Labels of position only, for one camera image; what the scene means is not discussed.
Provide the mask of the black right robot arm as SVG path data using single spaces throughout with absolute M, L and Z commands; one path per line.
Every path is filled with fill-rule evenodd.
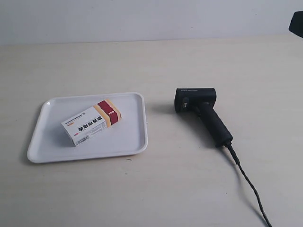
M 293 14 L 288 30 L 296 36 L 303 38 L 303 11 L 296 11 Z

